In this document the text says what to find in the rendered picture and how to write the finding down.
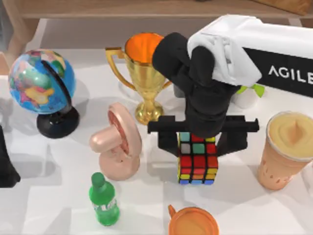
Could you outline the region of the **multicoloured puzzle cube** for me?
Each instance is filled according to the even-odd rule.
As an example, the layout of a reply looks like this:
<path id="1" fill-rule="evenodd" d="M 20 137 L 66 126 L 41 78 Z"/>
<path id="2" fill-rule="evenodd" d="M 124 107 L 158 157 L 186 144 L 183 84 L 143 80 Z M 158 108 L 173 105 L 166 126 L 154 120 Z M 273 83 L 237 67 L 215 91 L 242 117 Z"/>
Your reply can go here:
<path id="1" fill-rule="evenodd" d="M 200 138 L 189 132 L 178 134 L 178 183 L 211 185 L 218 171 L 215 138 Z"/>

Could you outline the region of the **white pot with green plant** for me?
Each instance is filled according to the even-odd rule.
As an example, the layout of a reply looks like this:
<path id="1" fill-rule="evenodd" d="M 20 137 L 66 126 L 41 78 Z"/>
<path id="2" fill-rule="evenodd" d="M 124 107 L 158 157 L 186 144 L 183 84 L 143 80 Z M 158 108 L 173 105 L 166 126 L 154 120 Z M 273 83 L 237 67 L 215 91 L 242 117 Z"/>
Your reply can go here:
<path id="1" fill-rule="evenodd" d="M 252 87 L 241 86 L 233 95 L 232 102 L 241 109 L 252 107 L 265 93 L 265 87 L 254 84 Z"/>

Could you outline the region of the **orange cup with cream drink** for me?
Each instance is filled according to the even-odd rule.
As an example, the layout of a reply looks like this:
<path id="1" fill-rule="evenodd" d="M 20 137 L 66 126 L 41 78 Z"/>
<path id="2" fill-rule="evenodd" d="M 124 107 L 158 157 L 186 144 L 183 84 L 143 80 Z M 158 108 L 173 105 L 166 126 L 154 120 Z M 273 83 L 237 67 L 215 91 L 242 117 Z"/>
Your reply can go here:
<path id="1" fill-rule="evenodd" d="M 259 183 L 267 189 L 280 190 L 311 161 L 313 118 L 291 111 L 274 115 L 266 126 Z"/>

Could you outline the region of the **gold trophy cup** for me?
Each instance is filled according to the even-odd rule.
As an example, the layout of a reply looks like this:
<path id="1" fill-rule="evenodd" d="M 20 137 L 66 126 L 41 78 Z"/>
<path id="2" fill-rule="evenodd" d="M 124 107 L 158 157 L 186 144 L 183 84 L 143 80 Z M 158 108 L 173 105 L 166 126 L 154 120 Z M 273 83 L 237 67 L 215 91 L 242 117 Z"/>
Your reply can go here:
<path id="1" fill-rule="evenodd" d="M 155 101 L 155 97 L 172 84 L 152 66 L 152 55 L 162 39 L 163 36 L 157 33 L 143 32 L 130 37 L 124 49 L 105 48 L 108 64 L 115 76 L 143 98 L 143 102 L 135 110 L 135 118 L 144 125 L 149 121 L 157 121 L 163 115 L 163 107 Z M 125 59 L 132 83 L 119 72 L 113 60 L 114 56 Z"/>

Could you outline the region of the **orange mug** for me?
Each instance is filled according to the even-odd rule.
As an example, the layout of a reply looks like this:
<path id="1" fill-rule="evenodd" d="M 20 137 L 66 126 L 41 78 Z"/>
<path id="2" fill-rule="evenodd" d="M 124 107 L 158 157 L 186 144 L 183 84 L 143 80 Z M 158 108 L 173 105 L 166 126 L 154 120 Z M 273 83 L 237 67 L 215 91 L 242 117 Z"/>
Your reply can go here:
<path id="1" fill-rule="evenodd" d="M 197 207 L 186 207 L 176 211 L 168 206 L 171 217 L 168 235 L 220 235 L 215 218 L 207 211 Z"/>

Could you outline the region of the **green bottle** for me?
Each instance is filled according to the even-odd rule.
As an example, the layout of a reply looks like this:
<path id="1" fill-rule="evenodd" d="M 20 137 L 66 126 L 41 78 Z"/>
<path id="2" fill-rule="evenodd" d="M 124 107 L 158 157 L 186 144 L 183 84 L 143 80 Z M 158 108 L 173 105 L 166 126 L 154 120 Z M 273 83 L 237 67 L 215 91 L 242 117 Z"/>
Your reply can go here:
<path id="1" fill-rule="evenodd" d="M 115 197 L 115 188 L 101 172 L 93 173 L 91 176 L 89 199 L 100 224 L 112 226 L 118 221 L 120 210 Z"/>

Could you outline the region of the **wooden shelf unit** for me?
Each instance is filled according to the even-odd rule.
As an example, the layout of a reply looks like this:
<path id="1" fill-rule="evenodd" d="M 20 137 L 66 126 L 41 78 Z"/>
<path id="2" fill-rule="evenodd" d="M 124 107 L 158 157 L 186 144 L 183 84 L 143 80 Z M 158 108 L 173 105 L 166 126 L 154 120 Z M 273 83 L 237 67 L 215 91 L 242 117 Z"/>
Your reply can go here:
<path id="1" fill-rule="evenodd" d="M 102 17 L 215 17 L 247 14 L 265 18 L 313 18 L 313 0 L 296 0 L 300 13 L 255 0 L 1 0 L 13 27 L 4 58 L 12 65 L 34 37 L 40 19 Z"/>

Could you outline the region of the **blue globe on black stand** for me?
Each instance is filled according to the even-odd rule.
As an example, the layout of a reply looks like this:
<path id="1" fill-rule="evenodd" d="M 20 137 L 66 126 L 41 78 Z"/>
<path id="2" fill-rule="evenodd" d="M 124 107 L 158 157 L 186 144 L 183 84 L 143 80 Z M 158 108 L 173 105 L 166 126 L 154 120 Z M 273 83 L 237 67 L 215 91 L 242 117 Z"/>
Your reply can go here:
<path id="1" fill-rule="evenodd" d="M 80 116 L 72 105 L 76 79 L 70 62 L 47 49 L 20 55 L 8 75 L 9 90 L 19 105 L 37 113 L 37 129 L 48 138 L 71 134 Z"/>

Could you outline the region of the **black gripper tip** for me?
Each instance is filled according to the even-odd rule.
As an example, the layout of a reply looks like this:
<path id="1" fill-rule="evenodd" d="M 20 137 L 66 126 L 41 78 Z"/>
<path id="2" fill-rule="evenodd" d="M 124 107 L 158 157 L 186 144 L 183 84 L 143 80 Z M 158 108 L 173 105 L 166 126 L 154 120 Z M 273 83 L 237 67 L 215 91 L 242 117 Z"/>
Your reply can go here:
<path id="1" fill-rule="evenodd" d="M 12 188 L 20 182 L 21 177 L 10 161 L 4 133 L 0 125 L 0 188 Z"/>

